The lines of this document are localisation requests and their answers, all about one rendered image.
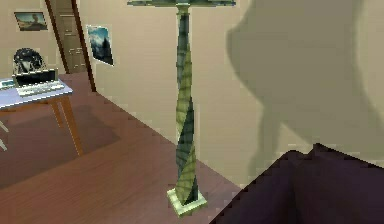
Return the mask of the pale flat object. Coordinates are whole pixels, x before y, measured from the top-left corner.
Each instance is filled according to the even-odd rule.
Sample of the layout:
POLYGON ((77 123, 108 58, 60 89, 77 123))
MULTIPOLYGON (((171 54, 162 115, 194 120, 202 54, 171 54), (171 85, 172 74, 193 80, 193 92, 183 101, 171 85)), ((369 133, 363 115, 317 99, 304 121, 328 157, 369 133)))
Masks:
POLYGON ((0 91, 9 89, 9 88, 14 88, 15 87, 15 82, 12 79, 1 79, 0 80, 0 91))

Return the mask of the green twisted floor lamp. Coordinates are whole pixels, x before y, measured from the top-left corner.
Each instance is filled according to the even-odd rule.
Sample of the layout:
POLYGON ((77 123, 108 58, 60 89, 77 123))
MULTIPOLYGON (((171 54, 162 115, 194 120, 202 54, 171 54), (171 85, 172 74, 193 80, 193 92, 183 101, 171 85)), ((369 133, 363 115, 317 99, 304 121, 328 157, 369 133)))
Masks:
POLYGON ((129 6, 168 7, 177 9, 177 102, 176 102, 176 165, 175 187, 167 191, 167 198, 181 218, 191 215, 207 205, 207 200, 199 191, 196 176, 196 150, 194 144, 195 113, 192 97, 192 59, 189 40, 191 7, 233 7, 236 0, 128 0, 129 6))

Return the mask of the gray laptop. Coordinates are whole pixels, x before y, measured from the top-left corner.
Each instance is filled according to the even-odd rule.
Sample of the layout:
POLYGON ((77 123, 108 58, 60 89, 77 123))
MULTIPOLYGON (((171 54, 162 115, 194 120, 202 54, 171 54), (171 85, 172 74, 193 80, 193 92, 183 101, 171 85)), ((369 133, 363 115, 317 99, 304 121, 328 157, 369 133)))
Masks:
POLYGON ((31 71, 12 76, 15 88, 21 97, 63 89, 58 79, 57 69, 31 71))

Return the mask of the blue top wooden table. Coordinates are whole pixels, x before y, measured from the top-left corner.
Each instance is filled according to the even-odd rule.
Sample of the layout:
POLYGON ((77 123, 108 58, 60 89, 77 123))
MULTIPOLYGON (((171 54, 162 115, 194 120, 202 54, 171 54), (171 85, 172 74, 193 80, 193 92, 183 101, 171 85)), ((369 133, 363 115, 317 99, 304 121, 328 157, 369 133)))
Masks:
POLYGON ((7 115, 8 113, 26 111, 40 105, 50 105, 58 126, 61 127, 63 121, 58 107, 58 105, 61 105, 76 152, 81 156, 83 154, 83 148, 70 102, 70 95, 73 93, 73 90, 63 81, 60 81, 60 84, 63 85, 61 89, 29 96, 20 96, 16 88, 1 90, 0 116, 7 115))

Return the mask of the dark speckled round object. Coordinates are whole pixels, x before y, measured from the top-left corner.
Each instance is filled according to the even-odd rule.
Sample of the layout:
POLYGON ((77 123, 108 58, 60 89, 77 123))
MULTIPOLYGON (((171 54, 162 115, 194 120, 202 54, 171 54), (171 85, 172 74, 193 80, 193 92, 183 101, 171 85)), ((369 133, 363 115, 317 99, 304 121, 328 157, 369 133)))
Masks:
POLYGON ((14 73, 28 73, 46 67, 42 56, 31 48, 20 48, 13 56, 14 73))

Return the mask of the blue mountain wall picture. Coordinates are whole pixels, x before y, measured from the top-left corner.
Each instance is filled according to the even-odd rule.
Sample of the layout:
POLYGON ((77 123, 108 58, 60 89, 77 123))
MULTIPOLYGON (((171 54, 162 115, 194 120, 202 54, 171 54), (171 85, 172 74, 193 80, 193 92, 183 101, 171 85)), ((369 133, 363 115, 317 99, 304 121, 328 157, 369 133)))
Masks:
POLYGON ((109 31, 103 26, 87 25, 87 34, 90 42, 92 57, 95 60, 114 65, 109 31))

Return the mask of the brown wooden room door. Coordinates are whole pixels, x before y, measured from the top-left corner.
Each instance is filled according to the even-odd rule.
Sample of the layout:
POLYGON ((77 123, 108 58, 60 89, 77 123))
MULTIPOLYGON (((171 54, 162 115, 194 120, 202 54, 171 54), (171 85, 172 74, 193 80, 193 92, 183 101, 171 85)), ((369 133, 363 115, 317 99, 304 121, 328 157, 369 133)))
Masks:
POLYGON ((96 91, 76 0, 44 0, 52 23, 60 57, 67 74, 85 72, 96 91))

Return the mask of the framed landscape wall picture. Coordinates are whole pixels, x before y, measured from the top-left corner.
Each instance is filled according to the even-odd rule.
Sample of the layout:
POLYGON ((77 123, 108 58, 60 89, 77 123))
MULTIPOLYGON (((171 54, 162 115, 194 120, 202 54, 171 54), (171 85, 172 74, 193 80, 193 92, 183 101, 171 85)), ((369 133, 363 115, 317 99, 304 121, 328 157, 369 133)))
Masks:
POLYGON ((42 12, 15 12, 14 15, 21 31, 47 30, 47 23, 42 12))

